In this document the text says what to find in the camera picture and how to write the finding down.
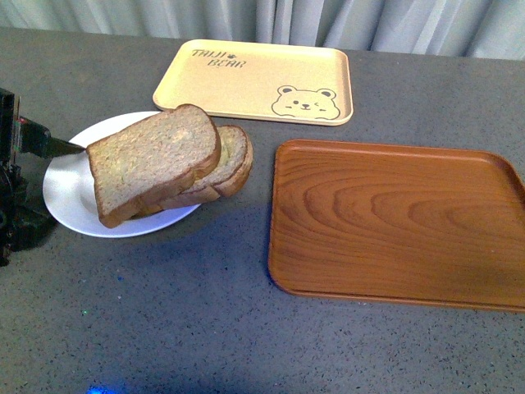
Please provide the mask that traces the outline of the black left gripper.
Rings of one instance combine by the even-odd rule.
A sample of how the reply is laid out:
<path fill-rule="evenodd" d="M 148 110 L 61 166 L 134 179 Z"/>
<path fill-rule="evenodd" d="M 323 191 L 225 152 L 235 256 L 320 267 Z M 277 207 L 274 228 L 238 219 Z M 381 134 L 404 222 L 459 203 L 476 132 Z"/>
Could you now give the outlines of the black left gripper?
<path fill-rule="evenodd" d="M 45 126 L 19 116 L 19 97 L 1 90 L 1 265 L 12 252 L 37 246 L 51 231 L 50 213 L 33 207 L 27 199 L 28 182 L 16 164 L 18 153 L 41 158 L 78 154 L 85 147 L 51 136 Z"/>

